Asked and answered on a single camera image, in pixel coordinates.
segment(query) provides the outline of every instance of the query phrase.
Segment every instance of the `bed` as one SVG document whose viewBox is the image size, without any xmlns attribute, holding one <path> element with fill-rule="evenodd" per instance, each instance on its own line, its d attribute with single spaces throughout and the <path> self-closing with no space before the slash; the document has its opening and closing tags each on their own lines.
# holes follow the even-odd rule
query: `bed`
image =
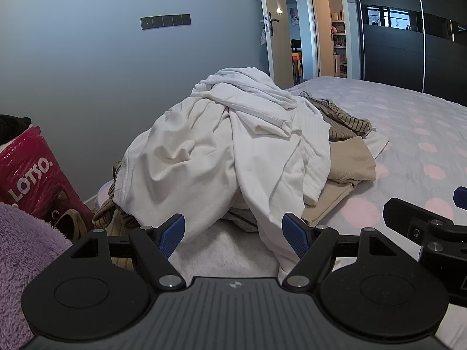
<svg viewBox="0 0 467 350">
<path fill-rule="evenodd" d="M 378 132 L 389 138 L 377 157 L 377 180 L 361 182 L 320 224 L 341 234 L 358 235 L 373 226 L 418 258 L 419 247 L 386 228 L 384 203 L 398 197 L 452 219 L 467 222 L 467 211 L 456 208 L 454 190 L 467 186 L 467 108 L 428 94 L 398 87 L 319 77 L 290 89 L 306 91 L 314 98 L 331 99 L 348 113 L 368 118 Z M 118 235 L 113 223 L 108 232 Z M 255 233 L 218 221 L 190 243 L 182 243 L 170 258 L 190 283 L 192 276 L 276 276 L 278 264 Z M 352 259 L 345 259 L 342 266 Z M 455 350 L 467 349 L 467 309 L 450 306 L 437 336 Z"/>
</svg>

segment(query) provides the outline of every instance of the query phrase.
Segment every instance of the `black sliding wardrobe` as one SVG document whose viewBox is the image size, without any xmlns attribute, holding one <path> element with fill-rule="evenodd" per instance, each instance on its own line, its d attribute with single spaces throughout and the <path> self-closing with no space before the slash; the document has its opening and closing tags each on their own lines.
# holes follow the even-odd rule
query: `black sliding wardrobe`
<svg viewBox="0 0 467 350">
<path fill-rule="evenodd" d="M 362 78 L 467 106 L 467 0 L 359 0 Z"/>
</svg>

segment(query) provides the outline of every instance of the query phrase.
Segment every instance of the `blue gripper pad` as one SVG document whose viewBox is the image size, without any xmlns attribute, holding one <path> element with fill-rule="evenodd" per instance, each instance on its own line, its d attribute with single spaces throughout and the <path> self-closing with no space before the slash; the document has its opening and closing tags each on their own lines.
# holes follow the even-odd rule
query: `blue gripper pad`
<svg viewBox="0 0 467 350">
<path fill-rule="evenodd" d="M 467 188 L 459 187 L 454 191 L 454 204 L 458 208 L 467 210 Z"/>
<path fill-rule="evenodd" d="M 282 234 L 300 259 L 310 249 L 306 234 L 307 230 L 302 228 L 302 225 L 306 226 L 305 223 L 302 223 L 299 218 L 291 213 L 286 213 L 282 217 Z"/>
<path fill-rule="evenodd" d="M 185 217 L 178 217 L 161 234 L 158 249 L 162 255 L 169 259 L 185 235 Z"/>
</svg>

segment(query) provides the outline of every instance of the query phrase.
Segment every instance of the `gray ribbed panel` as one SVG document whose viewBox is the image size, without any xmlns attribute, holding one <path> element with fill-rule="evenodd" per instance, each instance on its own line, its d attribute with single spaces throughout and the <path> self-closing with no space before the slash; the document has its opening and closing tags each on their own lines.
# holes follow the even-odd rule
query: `gray ribbed panel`
<svg viewBox="0 0 467 350">
<path fill-rule="evenodd" d="M 236 288 L 231 283 L 240 282 Z M 313 298 L 281 289 L 275 279 L 196 278 L 164 293 L 148 315 L 110 339 L 60 344 L 38 337 L 26 350 L 442 350 L 434 338 L 372 344 L 331 326 Z"/>
</svg>

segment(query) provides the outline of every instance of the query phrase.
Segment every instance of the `black fabric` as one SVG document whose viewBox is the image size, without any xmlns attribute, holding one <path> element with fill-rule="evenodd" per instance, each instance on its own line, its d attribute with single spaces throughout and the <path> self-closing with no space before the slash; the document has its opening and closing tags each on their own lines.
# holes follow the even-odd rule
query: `black fabric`
<svg viewBox="0 0 467 350">
<path fill-rule="evenodd" d="M 29 125 L 31 125 L 31 119 L 28 117 L 0 114 L 0 145 L 19 136 L 29 128 Z"/>
</svg>

